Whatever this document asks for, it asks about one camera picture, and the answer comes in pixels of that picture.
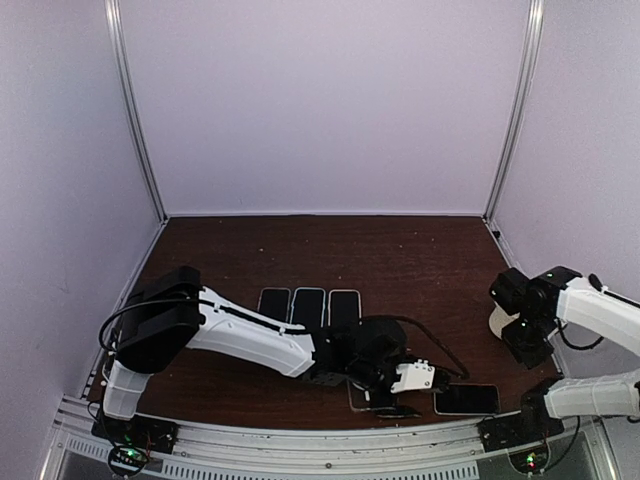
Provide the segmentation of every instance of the metal frame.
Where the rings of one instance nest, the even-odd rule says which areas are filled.
[[[416,480],[447,478],[444,472],[459,471],[463,475],[448,478],[471,480],[479,478],[477,461],[507,453],[484,452],[476,427],[480,419],[420,427],[327,431],[174,421],[179,425],[174,453],[154,453],[156,461],[147,469],[150,475],[172,479]],[[58,478],[66,452],[105,460],[110,445],[91,435],[92,423],[86,401],[63,398],[40,479]],[[560,437],[571,436],[575,424],[575,419],[567,420]],[[598,478],[617,480],[617,467],[601,422],[583,418],[582,432]]]
[[[138,107],[136,106],[136,101],[133,95],[133,83],[131,82],[131,73],[129,71],[127,51],[124,43],[124,33],[122,30],[122,21],[120,19],[120,0],[105,0],[105,8],[109,34],[111,36],[111,42],[113,43],[113,52],[120,76],[120,85],[122,87],[129,129],[131,130],[131,137],[133,138],[136,156],[140,163],[142,176],[149,196],[151,197],[158,221],[164,222],[168,217],[162,203],[162,198],[160,197],[155,175],[153,174],[147,144],[142,133]]]
[[[524,118],[524,109],[531,81],[538,59],[538,50],[540,48],[540,38],[542,36],[542,21],[544,12],[544,0],[530,0],[529,20],[527,23],[527,31],[525,34],[524,47],[522,51],[522,62],[520,65],[520,75],[518,77],[518,85],[511,110],[511,118],[507,128],[507,136],[504,140],[502,153],[500,155],[500,163],[496,178],[491,188],[489,201],[484,212],[484,218],[489,223],[494,219],[498,202],[504,188],[509,167],[513,159],[518,134],[522,126]]]

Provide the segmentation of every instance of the robotic arm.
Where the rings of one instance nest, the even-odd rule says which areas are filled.
[[[490,295],[505,315],[502,329],[517,361],[533,368],[553,352],[550,336],[566,324],[586,327],[640,356],[640,304],[610,292],[595,275],[556,267],[533,279],[515,268],[500,274]],[[640,369],[599,378],[543,382],[525,394],[530,422],[575,415],[640,417]]]
[[[265,317],[200,285],[182,267],[135,292],[109,340],[113,363],[104,392],[107,417],[130,420],[149,378],[182,350],[211,350],[265,365],[282,375],[333,386],[348,380],[369,392],[382,416],[419,413],[396,394],[444,388],[449,376],[407,353],[406,334],[390,319],[307,330]]]

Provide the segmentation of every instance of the smartphone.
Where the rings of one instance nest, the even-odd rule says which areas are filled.
[[[362,316],[360,292],[357,290],[331,290],[329,292],[329,325],[353,325]]]
[[[289,323],[297,323],[311,329],[323,327],[326,296],[322,288],[296,288],[293,292]]]
[[[258,313],[281,322],[289,321],[291,290],[288,288],[264,288],[258,300]]]
[[[449,385],[435,393],[433,408],[438,415],[496,415],[500,397],[495,385]]]

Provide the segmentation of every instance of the black cable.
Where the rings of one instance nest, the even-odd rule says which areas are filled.
[[[566,450],[564,452],[562,452],[562,455],[560,455],[558,457],[558,459],[553,462],[551,465],[549,465],[548,467],[545,467],[542,472],[543,473],[547,473],[549,470],[551,470],[552,468],[555,468],[562,460],[565,459],[565,457],[569,454],[569,452],[571,451],[571,448],[573,447],[573,444],[576,443],[576,439],[578,438],[578,433],[580,433],[580,416],[576,417],[577,419],[577,424],[576,424],[576,431],[573,432],[573,436],[571,437],[571,441],[569,442],[569,445],[567,446]]]
[[[569,347],[569,348],[571,348],[573,350],[580,350],[582,352],[584,352],[585,350],[592,350],[592,349],[596,348],[598,345],[600,345],[600,343],[602,343],[602,341],[604,340],[604,337],[600,337],[595,342],[590,343],[589,345],[574,345],[569,340],[567,340],[567,337],[564,334],[564,329],[566,327],[563,327],[560,324],[560,320],[556,319],[556,324],[558,325],[558,330],[560,331],[560,337],[562,338],[562,341],[564,342],[564,344],[567,347]]]
[[[188,305],[208,305],[210,307],[214,307],[214,308],[220,308],[220,310],[223,310],[227,313],[231,313],[233,315],[236,315],[240,318],[242,318],[243,320],[247,320],[249,322],[252,323],[256,323],[258,325],[262,325],[263,327],[267,327],[271,330],[280,330],[280,327],[273,325],[269,322],[265,322],[262,321],[260,319],[254,318],[251,315],[245,314],[243,312],[240,312],[238,310],[235,310],[233,308],[230,307],[224,307],[224,306],[220,306],[214,302],[211,302],[209,300],[204,300],[204,299],[200,299],[200,298],[165,298],[165,299],[161,299],[161,300],[149,300],[146,302],[140,302],[140,303],[135,303],[133,305],[129,305],[126,307],[121,308],[120,310],[117,310],[116,312],[112,313],[109,318],[107,318],[104,323],[102,324],[102,326],[100,327],[100,332],[98,333],[98,342],[100,343],[100,346],[102,347],[103,350],[106,350],[107,352],[115,352],[115,350],[110,346],[107,345],[104,341],[104,332],[107,330],[107,328],[109,327],[109,325],[111,325],[111,323],[113,323],[114,320],[116,320],[120,315],[127,313],[131,310],[135,310],[138,308],[142,308],[142,307],[148,307],[150,305],[166,305],[166,304],[174,304],[174,305],[179,305],[179,304],[188,304]],[[310,332],[307,331],[307,329],[294,329],[294,328],[290,328],[290,329],[285,329],[283,331],[283,333],[289,334],[289,335],[307,335]]]
[[[445,372],[450,373],[451,375],[458,377],[461,380],[466,380],[469,378],[469,370],[465,367],[464,363],[462,363],[458,357],[447,347],[444,343],[442,343],[438,337],[436,337],[431,330],[429,330],[426,326],[424,326],[418,320],[414,320],[413,318],[403,317],[401,315],[373,315],[368,317],[362,317],[362,320],[395,320],[397,322],[409,323],[415,327],[418,327],[422,333],[424,333],[429,340],[431,340],[440,350],[442,350],[449,359],[456,364],[456,366],[460,369],[460,372],[456,372],[455,370],[451,370],[445,367],[437,367]]]

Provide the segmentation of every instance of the wire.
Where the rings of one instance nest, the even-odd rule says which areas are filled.
[[[564,342],[564,344],[567,347],[569,347],[569,348],[571,348],[573,350],[580,350],[580,351],[592,350],[592,349],[596,348],[598,345],[600,345],[600,343],[602,343],[602,341],[604,340],[604,337],[600,337],[595,342],[590,343],[589,345],[574,345],[569,340],[567,340],[567,336],[564,334],[564,329],[567,328],[567,327],[566,326],[563,327],[560,324],[560,320],[558,320],[558,319],[556,319],[556,324],[558,325],[558,330],[560,331],[560,337],[562,338],[562,341]]]
[[[576,417],[577,420],[577,424],[576,424],[576,431],[573,432],[573,436],[571,437],[571,441],[569,442],[569,445],[567,446],[566,450],[564,452],[562,452],[562,455],[560,455],[558,457],[558,459],[553,462],[551,465],[549,465],[548,467],[545,467],[544,469],[542,469],[542,473],[547,473],[549,470],[551,470],[552,468],[555,468],[558,466],[558,464],[560,462],[562,462],[562,460],[565,459],[565,457],[569,454],[569,452],[571,451],[571,448],[573,447],[573,444],[576,443],[576,439],[578,438],[578,433],[580,433],[580,416]]]
[[[435,343],[435,345],[442,350],[445,355],[447,355],[447,357],[449,357],[449,359],[456,364],[456,366],[460,369],[459,372],[456,372],[455,370],[451,370],[449,368],[445,368],[445,367],[437,367],[440,368],[442,370],[444,370],[445,372],[450,373],[451,375],[454,375],[456,377],[458,377],[461,380],[466,380],[469,378],[469,370],[467,369],[467,367],[464,365],[464,363],[462,363],[458,357],[455,356],[455,354],[451,351],[451,349],[449,349],[449,347],[447,347],[444,343],[442,343],[438,337],[436,337],[431,330],[429,330],[426,326],[424,326],[421,322],[419,322],[418,320],[414,320],[413,318],[409,318],[409,317],[403,317],[401,315],[373,315],[373,316],[368,316],[368,317],[362,317],[360,319],[360,321],[362,320],[395,320],[397,322],[403,322],[403,323],[408,323],[411,324],[415,327],[418,327],[418,329],[424,333],[429,340],[431,340],[433,343]]]

